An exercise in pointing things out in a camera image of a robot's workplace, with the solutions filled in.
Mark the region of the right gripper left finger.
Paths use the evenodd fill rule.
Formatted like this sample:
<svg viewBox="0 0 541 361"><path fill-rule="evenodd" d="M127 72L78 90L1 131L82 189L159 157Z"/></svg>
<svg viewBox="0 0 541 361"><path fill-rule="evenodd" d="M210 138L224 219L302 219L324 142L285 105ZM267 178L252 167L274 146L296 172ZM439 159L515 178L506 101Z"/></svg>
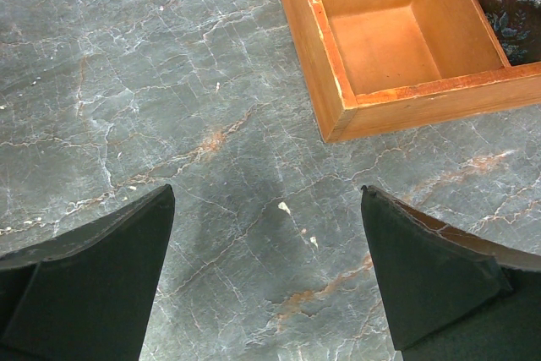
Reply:
<svg viewBox="0 0 541 361"><path fill-rule="evenodd" d="M139 358L172 231L169 184L1 256L3 360Z"/></svg>

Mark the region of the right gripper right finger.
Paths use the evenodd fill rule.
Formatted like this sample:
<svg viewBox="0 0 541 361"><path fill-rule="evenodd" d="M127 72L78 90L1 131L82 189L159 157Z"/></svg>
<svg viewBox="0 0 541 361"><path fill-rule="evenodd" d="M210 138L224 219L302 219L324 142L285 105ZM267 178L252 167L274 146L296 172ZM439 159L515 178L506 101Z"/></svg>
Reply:
<svg viewBox="0 0 541 361"><path fill-rule="evenodd" d="M464 232L374 186L363 228L406 360L537 360L540 258Z"/></svg>

